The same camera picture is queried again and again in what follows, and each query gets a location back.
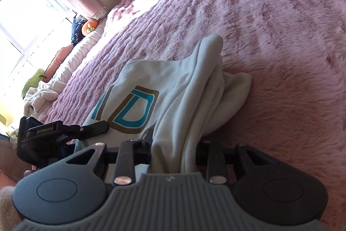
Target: orange pillow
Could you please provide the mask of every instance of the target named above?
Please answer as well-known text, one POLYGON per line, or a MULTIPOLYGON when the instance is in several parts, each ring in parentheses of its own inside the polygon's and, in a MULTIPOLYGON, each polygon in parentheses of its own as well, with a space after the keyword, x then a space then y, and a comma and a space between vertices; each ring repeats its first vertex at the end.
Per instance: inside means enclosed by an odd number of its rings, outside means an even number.
POLYGON ((66 47, 61 48, 57 54, 55 55, 55 58, 52 60, 48 68, 46 69, 44 75, 46 76, 43 78, 44 82, 49 82, 51 78, 54 76, 56 70, 58 70, 59 66, 63 61, 66 59, 66 57, 71 53, 73 49, 73 45, 70 44, 66 47))

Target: yellow object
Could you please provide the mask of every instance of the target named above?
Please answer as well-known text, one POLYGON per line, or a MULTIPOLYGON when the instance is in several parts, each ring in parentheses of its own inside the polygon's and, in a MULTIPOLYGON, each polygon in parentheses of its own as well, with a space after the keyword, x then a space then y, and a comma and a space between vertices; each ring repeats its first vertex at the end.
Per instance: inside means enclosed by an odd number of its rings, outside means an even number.
POLYGON ((13 122, 13 119, 14 117, 9 107, 0 99, 0 122, 5 126, 9 126, 13 122))

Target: wooden furniture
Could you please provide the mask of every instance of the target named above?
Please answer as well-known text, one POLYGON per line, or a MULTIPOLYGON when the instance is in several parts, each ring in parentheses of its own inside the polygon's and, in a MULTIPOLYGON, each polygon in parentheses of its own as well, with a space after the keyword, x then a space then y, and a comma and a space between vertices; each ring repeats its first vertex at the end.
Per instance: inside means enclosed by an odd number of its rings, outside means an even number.
POLYGON ((31 165, 23 162, 17 157, 13 145, 0 139, 0 170, 14 182, 23 178, 23 173, 31 169, 31 165))

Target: orange plush toy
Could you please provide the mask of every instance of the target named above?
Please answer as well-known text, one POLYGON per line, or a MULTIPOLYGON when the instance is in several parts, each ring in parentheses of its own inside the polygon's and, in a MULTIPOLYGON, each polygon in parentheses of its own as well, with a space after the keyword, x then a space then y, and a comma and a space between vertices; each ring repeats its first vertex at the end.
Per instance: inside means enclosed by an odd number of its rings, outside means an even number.
POLYGON ((99 23, 96 20, 93 21, 86 21, 85 24, 82 26, 82 34, 84 36, 87 36, 88 33, 95 30, 99 23))

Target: pink bedspread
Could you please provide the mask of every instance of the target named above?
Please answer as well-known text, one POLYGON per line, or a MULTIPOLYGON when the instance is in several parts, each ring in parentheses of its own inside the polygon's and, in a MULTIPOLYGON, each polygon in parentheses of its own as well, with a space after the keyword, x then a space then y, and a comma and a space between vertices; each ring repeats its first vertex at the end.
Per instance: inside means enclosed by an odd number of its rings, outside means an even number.
POLYGON ((346 225, 346 0, 159 0, 122 28, 132 1, 112 10, 102 49, 41 121, 82 124, 127 60, 185 58, 217 33, 224 70, 253 76, 244 107, 219 132, 224 143, 247 143, 320 179, 329 193, 322 221, 346 225))

